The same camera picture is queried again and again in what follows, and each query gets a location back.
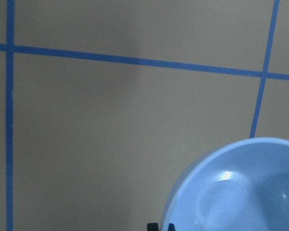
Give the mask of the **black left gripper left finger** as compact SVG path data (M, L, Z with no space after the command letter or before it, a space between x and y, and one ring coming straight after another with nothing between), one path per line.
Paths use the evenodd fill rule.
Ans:
M158 223L148 223L147 231L159 231Z

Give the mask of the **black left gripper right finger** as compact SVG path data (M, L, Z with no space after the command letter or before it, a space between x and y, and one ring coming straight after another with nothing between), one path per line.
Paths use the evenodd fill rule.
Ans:
M168 225L168 231L175 231L175 225L173 223Z

